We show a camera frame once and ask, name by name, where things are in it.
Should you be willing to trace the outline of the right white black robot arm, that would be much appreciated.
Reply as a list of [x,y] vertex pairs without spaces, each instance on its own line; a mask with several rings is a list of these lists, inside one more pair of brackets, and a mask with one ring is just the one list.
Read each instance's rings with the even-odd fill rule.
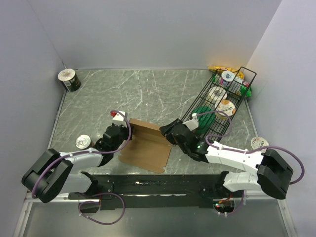
[[238,173],[225,172],[216,184],[222,197],[240,190],[263,191],[275,199],[285,199],[291,183],[293,169],[274,149],[248,151],[222,145],[216,141],[199,138],[193,132],[196,120],[172,123],[159,128],[162,136],[195,161],[215,163],[239,169]]

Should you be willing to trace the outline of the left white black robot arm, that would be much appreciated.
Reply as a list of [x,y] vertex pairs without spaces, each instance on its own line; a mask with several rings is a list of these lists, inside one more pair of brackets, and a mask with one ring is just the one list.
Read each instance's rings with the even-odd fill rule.
[[91,148],[73,153],[48,149],[24,174],[21,183],[43,203],[66,193],[93,198],[98,192],[98,180],[84,169],[109,163],[132,139],[132,132],[131,125],[112,124]]

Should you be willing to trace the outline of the brown cardboard box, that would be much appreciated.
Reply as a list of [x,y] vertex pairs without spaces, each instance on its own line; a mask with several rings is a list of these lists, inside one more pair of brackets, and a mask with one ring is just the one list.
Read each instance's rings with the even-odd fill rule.
[[161,134],[159,126],[135,118],[129,122],[133,127],[132,139],[121,150],[119,160],[154,173],[164,173],[171,144]]

